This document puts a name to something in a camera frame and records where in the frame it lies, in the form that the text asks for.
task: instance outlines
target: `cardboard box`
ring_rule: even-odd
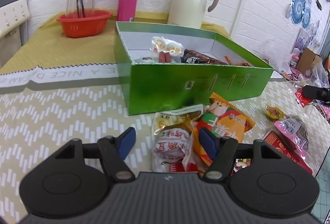
[[[188,64],[136,63],[151,55],[151,40],[160,36],[225,62],[245,61],[251,67]],[[167,24],[116,22],[115,58],[128,113],[144,114],[209,104],[216,92],[227,100],[259,96],[273,68],[263,60],[211,31]]]
[[[307,70],[313,68],[315,64],[322,62],[322,59],[316,55],[312,50],[306,48],[301,55],[296,69],[302,74],[305,74]]]

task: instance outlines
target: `pink package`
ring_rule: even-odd
[[[303,160],[308,150],[308,133],[305,124],[298,116],[275,122],[275,127],[282,133],[284,142]]]

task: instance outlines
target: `yellow tablecloth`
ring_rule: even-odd
[[[72,39],[65,36],[58,15],[51,17],[29,41],[0,69],[0,74],[32,69],[36,66],[54,68],[91,63],[115,63],[113,54],[115,16],[105,31],[97,36]],[[137,12],[136,21],[166,23],[167,13]],[[203,23],[202,29],[229,37],[218,25]]]

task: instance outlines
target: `packaged food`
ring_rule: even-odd
[[[207,166],[192,150],[194,138],[191,125],[191,121],[202,115],[203,111],[203,105],[198,104],[156,113],[151,128],[155,140],[155,172],[205,172]]]
[[[210,107],[194,121],[194,151],[210,165],[212,160],[199,143],[199,129],[206,127],[217,137],[229,136],[242,142],[244,133],[255,126],[255,122],[235,106],[216,93],[210,96]]]
[[[284,112],[278,107],[271,106],[270,104],[266,105],[266,113],[272,120],[280,120],[284,118]]]
[[[251,164],[251,159],[236,159],[234,164],[234,172],[238,172]]]
[[[165,39],[164,37],[153,37],[151,51],[159,55],[160,52],[169,53],[171,56],[183,56],[181,43]]]
[[[303,159],[299,155],[297,155],[293,150],[285,146],[285,143],[275,131],[271,130],[267,132],[263,140],[275,147],[278,151],[286,155],[292,161],[300,165],[308,173],[310,173],[311,175],[313,174],[313,170],[303,161]]]
[[[152,57],[141,57],[135,60],[136,63],[155,63],[155,59]]]
[[[225,62],[209,57],[195,50],[189,50],[189,49],[184,50],[182,63],[227,65],[227,63]]]
[[[224,56],[224,58],[228,62],[228,65],[250,67],[250,64],[246,61],[239,61],[239,60],[235,60],[235,59],[233,61],[231,61],[228,56]]]
[[[308,150],[307,127],[298,116],[275,122],[275,127],[283,135],[283,141],[294,150],[303,160]]]

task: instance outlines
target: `red packet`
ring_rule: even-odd
[[[311,175],[313,174],[313,170],[303,161],[303,159],[299,155],[284,146],[283,141],[278,136],[278,134],[276,134],[276,132],[269,131],[264,136],[263,140],[275,147],[278,151],[286,155],[292,161],[303,167],[308,173],[310,173]]]

